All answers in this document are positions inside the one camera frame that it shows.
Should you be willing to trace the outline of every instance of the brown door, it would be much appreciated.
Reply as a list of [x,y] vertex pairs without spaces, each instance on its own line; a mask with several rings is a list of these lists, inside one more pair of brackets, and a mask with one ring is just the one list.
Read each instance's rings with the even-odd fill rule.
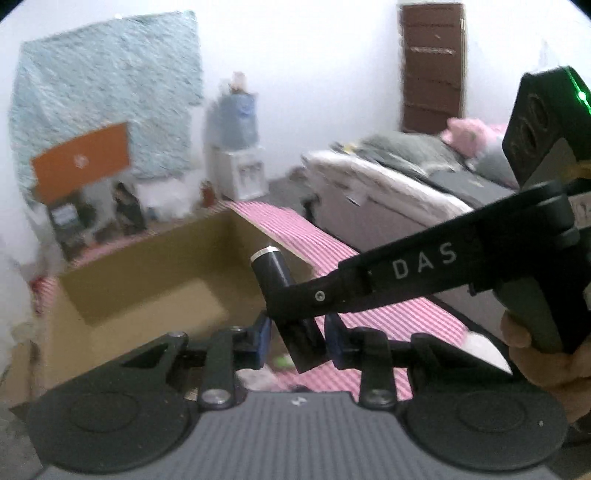
[[462,4],[405,5],[402,131],[437,134],[463,116],[465,70]]

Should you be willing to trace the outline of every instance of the small red bottle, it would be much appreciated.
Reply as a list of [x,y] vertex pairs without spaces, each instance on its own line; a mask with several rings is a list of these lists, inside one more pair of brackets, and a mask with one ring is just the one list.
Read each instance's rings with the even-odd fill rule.
[[205,208],[210,208],[216,204],[216,192],[213,189],[213,184],[208,180],[201,182],[201,197]]

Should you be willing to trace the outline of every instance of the black plastic arm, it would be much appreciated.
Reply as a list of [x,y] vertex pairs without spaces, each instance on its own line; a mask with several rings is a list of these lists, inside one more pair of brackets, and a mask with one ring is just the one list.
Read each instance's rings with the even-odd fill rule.
[[484,291],[529,275],[579,241],[567,196],[545,183],[397,242],[334,272],[267,296],[275,321],[359,312],[470,284]]

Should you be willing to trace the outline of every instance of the black cylinder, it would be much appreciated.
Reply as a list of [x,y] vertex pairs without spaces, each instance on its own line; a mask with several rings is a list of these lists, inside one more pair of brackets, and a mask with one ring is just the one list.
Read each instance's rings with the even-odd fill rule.
[[[251,264],[267,303],[274,292],[294,284],[285,258],[277,247],[259,250],[251,257]],[[328,360],[324,337],[313,318],[290,322],[275,321],[275,324],[299,373]]]

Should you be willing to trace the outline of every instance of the green led light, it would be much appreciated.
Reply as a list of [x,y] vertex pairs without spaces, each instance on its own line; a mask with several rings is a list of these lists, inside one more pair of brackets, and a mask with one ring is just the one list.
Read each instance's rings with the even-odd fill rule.
[[570,73],[570,68],[565,67],[564,69],[565,69],[566,73],[569,74],[570,81],[573,84],[574,88],[577,90],[577,96],[579,97],[579,100],[581,100],[583,102],[584,106],[587,107],[587,111],[589,112],[589,115],[591,115],[591,105],[589,105],[589,101],[587,100],[587,94],[581,90],[581,87],[576,82],[573,75]]

